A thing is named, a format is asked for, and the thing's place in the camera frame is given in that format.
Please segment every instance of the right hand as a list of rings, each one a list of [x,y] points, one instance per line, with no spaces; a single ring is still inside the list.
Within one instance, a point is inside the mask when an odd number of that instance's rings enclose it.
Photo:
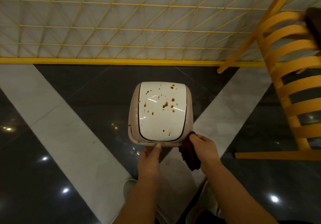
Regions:
[[[213,164],[221,163],[215,143],[202,135],[191,134],[189,140],[194,145],[197,157],[201,161],[201,169],[204,174]]]

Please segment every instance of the brown cloth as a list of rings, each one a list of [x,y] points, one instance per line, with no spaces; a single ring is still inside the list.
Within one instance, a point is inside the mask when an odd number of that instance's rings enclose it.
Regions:
[[[198,170],[201,167],[201,162],[196,155],[194,145],[189,140],[191,134],[196,134],[195,132],[190,132],[186,139],[184,139],[182,146],[179,147],[179,152],[182,154],[183,160],[188,165],[191,171]]]

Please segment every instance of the yellow metal grid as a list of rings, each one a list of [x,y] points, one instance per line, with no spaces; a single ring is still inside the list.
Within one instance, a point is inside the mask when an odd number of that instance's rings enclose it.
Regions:
[[[204,64],[208,60],[219,64],[251,33],[272,0],[194,0],[194,5],[182,5],[184,1],[0,0],[0,57],[200,60]],[[44,8],[36,9],[35,4]],[[63,12],[67,5],[74,6],[69,16]],[[310,6],[319,7],[320,0],[288,0],[283,10],[304,11]],[[15,7],[18,13],[11,10]],[[127,12],[120,7],[128,8]],[[68,25],[52,25],[57,16]],[[109,25],[111,18],[114,25]],[[87,25],[79,25],[84,19]],[[165,24],[157,29],[155,23],[160,20]],[[90,43],[94,37],[99,44]],[[255,46],[243,57],[247,59],[240,60],[262,61]]]

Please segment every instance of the sauce splatter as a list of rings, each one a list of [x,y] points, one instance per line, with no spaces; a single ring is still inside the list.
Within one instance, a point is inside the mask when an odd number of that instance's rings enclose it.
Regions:
[[[165,102],[165,105],[163,105],[163,108],[168,106],[168,102]]]

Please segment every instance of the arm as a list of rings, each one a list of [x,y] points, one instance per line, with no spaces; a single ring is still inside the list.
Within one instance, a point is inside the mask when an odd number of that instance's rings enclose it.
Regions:
[[[226,223],[278,223],[223,166],[213,141],[194,134],[189,138]]]
[[[114,224],[155,223],[156,195],[159,187],[160,144],[146,148],[138,160],[138,181]]]

